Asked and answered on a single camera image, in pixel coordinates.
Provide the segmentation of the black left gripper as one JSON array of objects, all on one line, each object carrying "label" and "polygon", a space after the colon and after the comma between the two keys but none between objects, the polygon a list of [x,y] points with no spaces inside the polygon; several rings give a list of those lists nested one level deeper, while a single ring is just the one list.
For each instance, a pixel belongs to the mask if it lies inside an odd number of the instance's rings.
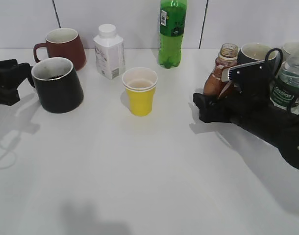
[{"label": "black left gripper", "polygon": [[33,86],[29,63],[19,64],[16,59],[0,61],[0,105],[12,106],[20,101],[18,87],[27,79]]}]

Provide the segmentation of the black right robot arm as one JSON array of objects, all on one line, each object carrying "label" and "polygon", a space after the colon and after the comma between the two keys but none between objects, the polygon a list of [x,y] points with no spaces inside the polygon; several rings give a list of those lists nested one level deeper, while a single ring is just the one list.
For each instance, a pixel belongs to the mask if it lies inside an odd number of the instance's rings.
[{"label": "black right robot arm", "polygon": [[266,98],[239,93],[222,99],[193,94],[204,123],[233,123],[276,147],[283,159],[299,170],[299,116],[272,105]]}]

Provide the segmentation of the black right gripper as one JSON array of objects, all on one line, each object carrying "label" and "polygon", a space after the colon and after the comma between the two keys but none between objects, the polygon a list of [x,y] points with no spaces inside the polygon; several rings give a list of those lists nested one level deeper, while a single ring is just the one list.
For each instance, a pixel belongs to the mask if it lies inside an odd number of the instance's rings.
[{"label": "black right gripper", "polygon": [[193,102],[199,109],[199,119],[204,123],[240,123],[237,104],[240,93],[231,93],[217,99],[214,95],[193,94]]}]

